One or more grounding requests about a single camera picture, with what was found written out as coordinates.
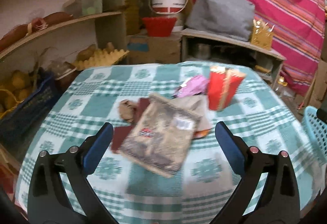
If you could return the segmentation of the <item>red paper carton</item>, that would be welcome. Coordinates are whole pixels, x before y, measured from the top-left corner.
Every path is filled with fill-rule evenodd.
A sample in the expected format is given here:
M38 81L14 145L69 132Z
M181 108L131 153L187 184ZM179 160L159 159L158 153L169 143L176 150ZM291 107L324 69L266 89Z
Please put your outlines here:
M208 83L208 106L211 111L222 111L231 102L246 74L238 69L212 66Z

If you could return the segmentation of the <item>yellow cutlery holder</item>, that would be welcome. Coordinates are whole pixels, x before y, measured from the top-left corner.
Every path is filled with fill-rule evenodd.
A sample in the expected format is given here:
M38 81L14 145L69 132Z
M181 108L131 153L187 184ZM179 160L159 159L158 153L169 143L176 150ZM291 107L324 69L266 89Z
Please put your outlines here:
M273 30L274 25L270 27L269 24L264 22L262 19L254 19L250 43L270 51L272 49L272 41L274 36Z

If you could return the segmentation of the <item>orange wrapper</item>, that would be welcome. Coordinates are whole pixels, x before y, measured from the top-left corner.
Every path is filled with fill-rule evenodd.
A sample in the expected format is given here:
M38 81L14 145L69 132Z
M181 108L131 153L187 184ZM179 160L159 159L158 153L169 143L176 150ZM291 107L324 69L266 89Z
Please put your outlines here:
M193 135L193 140L206 137L210 132L210 129L196 131Z

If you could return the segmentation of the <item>red plastic bowl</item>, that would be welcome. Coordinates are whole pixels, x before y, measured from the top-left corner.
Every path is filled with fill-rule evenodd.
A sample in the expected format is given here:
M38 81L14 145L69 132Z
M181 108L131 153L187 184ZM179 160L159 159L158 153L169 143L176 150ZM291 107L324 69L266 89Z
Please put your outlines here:
M169 37L175 26L177 18L166 17L145 17L142 23L145 26L148 36Z

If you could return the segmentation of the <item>brown paper bag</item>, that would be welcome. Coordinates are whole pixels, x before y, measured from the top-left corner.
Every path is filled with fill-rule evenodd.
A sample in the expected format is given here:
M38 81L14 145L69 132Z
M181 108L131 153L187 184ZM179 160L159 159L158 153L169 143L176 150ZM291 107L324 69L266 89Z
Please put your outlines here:
M122 100L119 103L118 111L121 119L128 123L134 122L134 115L137 110L138 104L131 100Z

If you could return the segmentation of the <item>wooden low shelf cabinet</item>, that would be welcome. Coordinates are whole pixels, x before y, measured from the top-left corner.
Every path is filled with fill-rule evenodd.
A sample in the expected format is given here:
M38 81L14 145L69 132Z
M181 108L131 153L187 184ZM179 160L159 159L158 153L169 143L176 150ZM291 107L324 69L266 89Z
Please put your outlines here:
M186 28L181 31L181 61L212 61L253 69L275 88L286 57L249 42Z

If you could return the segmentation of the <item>yellow egg tray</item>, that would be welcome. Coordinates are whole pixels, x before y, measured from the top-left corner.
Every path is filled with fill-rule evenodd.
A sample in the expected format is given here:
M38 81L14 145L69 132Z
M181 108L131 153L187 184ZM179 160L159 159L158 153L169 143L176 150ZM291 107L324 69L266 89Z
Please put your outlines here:
M114 48L111 42L108 42L105 48L97 48L92 44L77 54L73 65L77 71L83 71L91 67L112 66L118 64L128 54L128 50L118 50Z

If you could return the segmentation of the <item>silver foil snack wrapper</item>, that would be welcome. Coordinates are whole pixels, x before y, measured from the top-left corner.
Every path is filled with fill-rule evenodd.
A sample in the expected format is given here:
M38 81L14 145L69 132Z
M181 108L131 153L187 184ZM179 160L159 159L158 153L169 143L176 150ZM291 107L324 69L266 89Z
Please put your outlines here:
M155 174L171 178L186 158L201 115L157 93L149 99L149 106L118 152Z

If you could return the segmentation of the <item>light blue plastic basket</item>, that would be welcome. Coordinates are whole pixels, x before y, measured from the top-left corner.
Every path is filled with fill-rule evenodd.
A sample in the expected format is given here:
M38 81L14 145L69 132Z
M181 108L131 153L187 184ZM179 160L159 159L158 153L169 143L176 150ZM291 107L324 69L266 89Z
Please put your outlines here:
M317 158L326 163L326 123L317 117L317 108L307 106L301 124L309 137L309 141Z

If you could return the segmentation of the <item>clear plastic container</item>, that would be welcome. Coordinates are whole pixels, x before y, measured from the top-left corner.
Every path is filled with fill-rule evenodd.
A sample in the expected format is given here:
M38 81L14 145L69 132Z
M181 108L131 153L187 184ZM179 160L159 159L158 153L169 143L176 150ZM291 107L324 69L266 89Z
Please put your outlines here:
M63 4L63 10L74 18L101 14L103 12L102 0L69 0Z

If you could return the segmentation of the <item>green checkered tablecloth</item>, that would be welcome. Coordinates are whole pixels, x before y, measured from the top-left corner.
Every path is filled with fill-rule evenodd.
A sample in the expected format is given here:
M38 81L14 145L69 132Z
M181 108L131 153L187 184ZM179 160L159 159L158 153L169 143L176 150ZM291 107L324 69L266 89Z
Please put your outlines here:
M82 71L42 122L20 168L16 200L28 205L29 184L41 151L64 153L95 135L104 123L123 127L119 104L158 94L171 99L187 79L209 76L212 63L183 62L90 68ZM230 104L207 110L212 126L224 122L249 146L267 154L286 151L297 178L300 207L325 187L319 161L301 123L250 68ZM176 113L150 109L122 153L107 150L88 181L101 202L121 223L209 223L240 181L231 169L215 131L202 139L182 139L191 121Z

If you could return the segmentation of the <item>cardboard box under bowl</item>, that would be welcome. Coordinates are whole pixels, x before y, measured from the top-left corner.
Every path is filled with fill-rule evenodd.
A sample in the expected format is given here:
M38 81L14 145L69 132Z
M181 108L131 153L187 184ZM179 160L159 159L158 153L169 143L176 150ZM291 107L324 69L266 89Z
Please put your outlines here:
M130 35L126 37L130 64L177 64L181 61L180 33L169 37Z

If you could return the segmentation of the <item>blue plastic crate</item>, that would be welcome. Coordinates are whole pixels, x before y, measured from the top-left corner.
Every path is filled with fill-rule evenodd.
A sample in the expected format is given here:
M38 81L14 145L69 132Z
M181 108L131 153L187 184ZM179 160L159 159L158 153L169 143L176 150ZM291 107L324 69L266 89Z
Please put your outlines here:
M42 113L51 109L62 91L53 74L46 72L38 81L38 88L1 119L1 144L12 148L23 139L23 133Z

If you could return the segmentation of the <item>maroon scouring pad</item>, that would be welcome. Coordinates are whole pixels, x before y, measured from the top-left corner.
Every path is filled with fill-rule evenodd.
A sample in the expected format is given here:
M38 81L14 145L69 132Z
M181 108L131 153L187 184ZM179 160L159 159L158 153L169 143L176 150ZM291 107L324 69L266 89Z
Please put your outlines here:
M133 123L128 123L126 122L125 125L121 125L118 127L114 128L114 135L113 135L113 140L111 143L111 151L113 153L117 153L118 149L121 147L123 141L126 139L128 134L132 131L134 126L137 124L137 122L140 120L142 114L144 113L145 109L150 104L150 101L148 98L140 98L137 102L138 107L134 115L134 122Z

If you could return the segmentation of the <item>pink plastic wrapper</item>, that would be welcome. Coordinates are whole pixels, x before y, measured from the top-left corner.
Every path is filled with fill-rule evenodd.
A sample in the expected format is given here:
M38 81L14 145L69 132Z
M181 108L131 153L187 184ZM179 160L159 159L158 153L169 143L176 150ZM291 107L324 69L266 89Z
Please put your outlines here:
M205 94L209 80L203 75L197 75L186 79L174 92L174 98L183 98Z

